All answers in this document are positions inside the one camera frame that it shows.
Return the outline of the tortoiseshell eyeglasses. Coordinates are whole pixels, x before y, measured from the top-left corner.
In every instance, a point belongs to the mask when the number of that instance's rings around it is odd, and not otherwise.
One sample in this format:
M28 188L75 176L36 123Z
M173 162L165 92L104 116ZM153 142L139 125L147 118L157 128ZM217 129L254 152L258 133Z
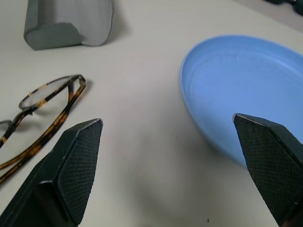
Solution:
M30 92L7 119L0 108L0 186L52 139L85 88L82 75L64 76Z

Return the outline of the blue plate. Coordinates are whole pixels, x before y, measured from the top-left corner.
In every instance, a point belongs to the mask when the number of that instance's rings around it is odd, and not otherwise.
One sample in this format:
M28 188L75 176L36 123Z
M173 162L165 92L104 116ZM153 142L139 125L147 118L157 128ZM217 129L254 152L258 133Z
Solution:
M183 59L180 89L187 110L207 141L245 166L232 117L265 118L303 143L303 54L244 35L198 43Z

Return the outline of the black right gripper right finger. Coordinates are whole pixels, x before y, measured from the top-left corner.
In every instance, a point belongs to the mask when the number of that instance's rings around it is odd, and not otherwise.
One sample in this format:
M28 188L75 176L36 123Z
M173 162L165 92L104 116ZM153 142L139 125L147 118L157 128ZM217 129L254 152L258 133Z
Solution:
M303 144L283 125L234 114L249 174L279 227L303 227Z

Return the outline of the grey glasses case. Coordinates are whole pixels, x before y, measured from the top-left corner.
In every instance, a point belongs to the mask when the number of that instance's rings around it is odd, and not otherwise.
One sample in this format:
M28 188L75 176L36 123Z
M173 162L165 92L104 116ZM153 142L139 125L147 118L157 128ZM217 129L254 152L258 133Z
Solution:
M24 40L33 50L103 45L113 0L28 0Z

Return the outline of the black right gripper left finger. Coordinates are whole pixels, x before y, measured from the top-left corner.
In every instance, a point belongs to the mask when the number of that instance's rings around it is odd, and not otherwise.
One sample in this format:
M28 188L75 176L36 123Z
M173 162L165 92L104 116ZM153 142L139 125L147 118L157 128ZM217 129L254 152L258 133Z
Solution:
M78 227L95 179L102 127L97 118L65 130L0 215L0 227Z

